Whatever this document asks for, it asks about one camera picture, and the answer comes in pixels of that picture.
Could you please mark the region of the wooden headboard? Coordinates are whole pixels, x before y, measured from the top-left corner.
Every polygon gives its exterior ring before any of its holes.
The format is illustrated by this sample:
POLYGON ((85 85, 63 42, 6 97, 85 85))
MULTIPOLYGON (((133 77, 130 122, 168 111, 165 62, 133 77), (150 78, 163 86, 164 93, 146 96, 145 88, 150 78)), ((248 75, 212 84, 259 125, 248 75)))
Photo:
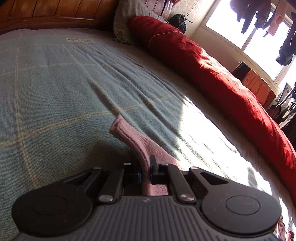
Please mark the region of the wooden headboard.
POLYGON ((1 34, 18 29, 107 29, 117 6, 118 1, 1 1, 1 34))

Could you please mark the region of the orange hanging cloth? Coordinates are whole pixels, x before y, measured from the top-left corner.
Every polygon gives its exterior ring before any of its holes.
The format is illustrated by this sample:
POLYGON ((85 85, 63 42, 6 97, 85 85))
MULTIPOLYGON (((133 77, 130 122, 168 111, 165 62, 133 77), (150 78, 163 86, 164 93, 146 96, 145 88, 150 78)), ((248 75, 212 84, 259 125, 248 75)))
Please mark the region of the orange hanging cloth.
POLYGON ((263 78, 243 61, 239 62, 231 74, 256 96, 265 110, 268 109, 276 95, 263 78))

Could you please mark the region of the metal clothes rack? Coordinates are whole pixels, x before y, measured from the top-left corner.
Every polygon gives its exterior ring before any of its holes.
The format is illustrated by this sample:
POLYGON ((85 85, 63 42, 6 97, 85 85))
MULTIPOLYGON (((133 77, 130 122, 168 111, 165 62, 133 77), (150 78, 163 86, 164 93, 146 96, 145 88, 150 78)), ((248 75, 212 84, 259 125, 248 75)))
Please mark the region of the metal clothes rack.
POLYGON ((280 94, 280 97, 277 99, 278 102, 272 105, 268 110, 267 113, 270 117, 275 119, 281 112, 281 106, 295 93, 295 84, 291 87, 288 83, 285 84, 283 91, 280 94))

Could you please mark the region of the black jacket with patch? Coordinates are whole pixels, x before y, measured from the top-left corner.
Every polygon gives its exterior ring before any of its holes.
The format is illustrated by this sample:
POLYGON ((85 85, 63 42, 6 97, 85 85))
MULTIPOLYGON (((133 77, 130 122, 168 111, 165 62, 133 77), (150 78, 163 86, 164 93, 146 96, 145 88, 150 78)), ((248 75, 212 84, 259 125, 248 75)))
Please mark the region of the black jacket with patch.
POLYGON ((295 149, 295 93, 281 106, 275 121, 295 149))

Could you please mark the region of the red duvet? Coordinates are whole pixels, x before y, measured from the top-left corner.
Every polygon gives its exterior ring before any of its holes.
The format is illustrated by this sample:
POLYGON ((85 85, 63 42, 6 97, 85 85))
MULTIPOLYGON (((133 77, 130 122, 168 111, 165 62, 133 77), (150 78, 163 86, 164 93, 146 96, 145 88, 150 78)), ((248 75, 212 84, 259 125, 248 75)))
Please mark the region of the red duvet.
POLYGON ((255 95, 179 29, 150 16, 127 22, 134 42, 189 82, 229 119, 276 171, 295 201, 295 150, 255 95))

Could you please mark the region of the green plaid bed blanket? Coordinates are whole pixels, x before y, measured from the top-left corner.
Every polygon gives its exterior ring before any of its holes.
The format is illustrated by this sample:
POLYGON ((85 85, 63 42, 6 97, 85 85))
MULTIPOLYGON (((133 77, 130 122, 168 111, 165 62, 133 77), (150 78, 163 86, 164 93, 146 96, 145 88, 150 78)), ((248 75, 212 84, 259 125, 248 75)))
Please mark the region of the green plaid bed blanket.
POLYGON ((22 194, 133 151, 110 133, 121 115, 180 168, 200 167, 274 196, 287 230, 295 207, 255 147, 198 90, 141 49, 90 29, 1 35, 1 240, 17 233, 22 194))

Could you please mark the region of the black bag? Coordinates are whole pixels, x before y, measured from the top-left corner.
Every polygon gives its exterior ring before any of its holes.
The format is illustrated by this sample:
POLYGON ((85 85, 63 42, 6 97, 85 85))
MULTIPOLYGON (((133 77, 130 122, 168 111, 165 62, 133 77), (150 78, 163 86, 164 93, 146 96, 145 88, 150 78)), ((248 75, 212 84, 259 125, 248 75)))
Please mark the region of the black bag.
POLYGON ((173 27, 179 29, 183 34, 185 34, 187 25, 186 22, 192 23, 191 20, 188 20, 188 18, 183 14, 175 14, 173 15, 169 20, 169 24, 173 27))

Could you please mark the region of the pink and white sweater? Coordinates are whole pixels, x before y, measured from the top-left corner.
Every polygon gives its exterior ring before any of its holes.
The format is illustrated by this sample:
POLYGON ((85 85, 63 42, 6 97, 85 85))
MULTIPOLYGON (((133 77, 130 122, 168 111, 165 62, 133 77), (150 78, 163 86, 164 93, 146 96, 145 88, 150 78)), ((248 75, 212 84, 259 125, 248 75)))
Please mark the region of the pink and white sweater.
POLYGON ((139 159, 143 171, 143 194, 146 196, 168 195, 167 188, 163 184, 152 185, 149 180, 150 156, 154 155, 156 161, 160 164, 173 164, 181 168, 178 160, 168 154, 156 142, 138 132, 121 115, 116 117, 109 132, 129 146, 139 159))

